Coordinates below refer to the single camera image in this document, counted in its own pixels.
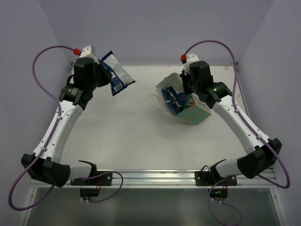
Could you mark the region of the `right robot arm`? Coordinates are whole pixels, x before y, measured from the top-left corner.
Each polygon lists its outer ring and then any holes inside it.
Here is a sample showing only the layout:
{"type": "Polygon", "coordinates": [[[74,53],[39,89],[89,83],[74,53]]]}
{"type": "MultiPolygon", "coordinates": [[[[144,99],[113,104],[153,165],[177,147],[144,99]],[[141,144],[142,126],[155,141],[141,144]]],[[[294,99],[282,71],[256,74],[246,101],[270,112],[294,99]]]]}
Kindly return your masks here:
{"type": "Polygon", "coordinates": [[[180,75],[184,92],[196,94],[200,101],[217,113],[240,141],[245,155],[238,159],[221,160],[211,168],[210,181],[220,185],[228,176],[254,178],[276,163],[282,147],[278,138],[270,139],[232,102],[232,92],[223,82],[215,82],[205,61],[187,63],[180,75]]]}

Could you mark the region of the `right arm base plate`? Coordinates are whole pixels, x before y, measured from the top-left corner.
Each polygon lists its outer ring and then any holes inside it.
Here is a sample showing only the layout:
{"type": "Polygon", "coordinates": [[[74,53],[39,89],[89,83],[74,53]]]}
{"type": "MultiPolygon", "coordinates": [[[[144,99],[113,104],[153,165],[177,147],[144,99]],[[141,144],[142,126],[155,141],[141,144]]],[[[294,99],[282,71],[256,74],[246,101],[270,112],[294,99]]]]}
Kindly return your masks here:
{"type": "Polygon", "coordinates": [[[223,178],[216,175],[214,176],[214,174],[209,171],[195,171],[194,176],[195,176],[196,186],[213,186],[214,184],[216,184],[217,182],[223,179],[225,180],[219,183],[218,184],[219,186],[224,186],[226,184],[228,186],[238,185],[236,177],[223,178]]]}

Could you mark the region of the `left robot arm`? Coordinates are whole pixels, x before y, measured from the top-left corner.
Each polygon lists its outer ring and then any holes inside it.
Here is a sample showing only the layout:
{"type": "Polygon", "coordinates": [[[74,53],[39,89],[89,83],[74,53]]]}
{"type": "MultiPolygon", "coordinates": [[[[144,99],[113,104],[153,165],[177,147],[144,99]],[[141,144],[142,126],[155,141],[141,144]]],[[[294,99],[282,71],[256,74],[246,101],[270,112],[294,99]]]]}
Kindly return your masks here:
{"type": "Polygon", "coordinates": [[[68,80],[73,83],[67,82],[61,90],[59,106],[42,141],[32,154],[21,158],[32,179],[57,187],[65,185],[71,176],[71,167],[60,163],[71,130],[94,90],[109,84],[111,75],[96,57],[88,55],[76,60],[68,80]]]}

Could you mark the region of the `green paper bag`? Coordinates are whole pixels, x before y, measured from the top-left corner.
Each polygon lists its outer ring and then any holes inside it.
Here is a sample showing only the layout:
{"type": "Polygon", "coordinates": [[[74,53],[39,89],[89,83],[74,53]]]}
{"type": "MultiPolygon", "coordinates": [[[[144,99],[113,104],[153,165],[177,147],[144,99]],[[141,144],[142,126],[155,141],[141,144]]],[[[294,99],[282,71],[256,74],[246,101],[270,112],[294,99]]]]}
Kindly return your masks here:
{"type": "Polygon", "coordinates": [[[178,115],[174,115],[165,102],[165,99],[161,92],[161,90],[165,87],[182,87],[183,89],[180,75],[177,73],[172,73],[169,76],[165,77],[156,86],[156,94],[151,94],[149,96],[149,103],[155,109],[162,111],[172,118],[177,118],[191,125],[198,125],[211,116],[210,108],[205,103],[201,102],[196,94],[187,94],[187,100],[184,105],[184,110],[178,115]]]}

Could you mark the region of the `blue white snack bag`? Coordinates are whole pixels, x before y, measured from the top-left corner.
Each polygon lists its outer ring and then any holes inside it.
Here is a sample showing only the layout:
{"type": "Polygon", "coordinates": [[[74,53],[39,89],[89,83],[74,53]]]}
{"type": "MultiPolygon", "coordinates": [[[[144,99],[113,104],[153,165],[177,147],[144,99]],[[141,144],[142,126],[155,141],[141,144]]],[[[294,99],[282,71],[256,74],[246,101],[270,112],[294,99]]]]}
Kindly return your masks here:
{"type": "Polygon", "coordinates": [[[101,63],[111,74],[111,93],[113,96],[117,95],[129,85],[136,81],[129,75],[129,73],[122,67],[118,59],[115,57],[112,51],[107,53],[102,59],[101,63]]]}

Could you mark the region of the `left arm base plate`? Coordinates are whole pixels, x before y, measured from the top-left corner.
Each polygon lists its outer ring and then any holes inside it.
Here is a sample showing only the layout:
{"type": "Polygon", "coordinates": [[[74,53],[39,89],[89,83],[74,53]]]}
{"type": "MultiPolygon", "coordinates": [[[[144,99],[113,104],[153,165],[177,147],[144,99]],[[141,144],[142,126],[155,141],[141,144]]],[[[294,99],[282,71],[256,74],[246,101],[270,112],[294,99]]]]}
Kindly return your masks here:
{"type": "Polygon", "coordinates": [[[96,171],[90,177],[93,179],[74,179],[70,182],[71,186],[111,186],[112,171],[96,171]]]}

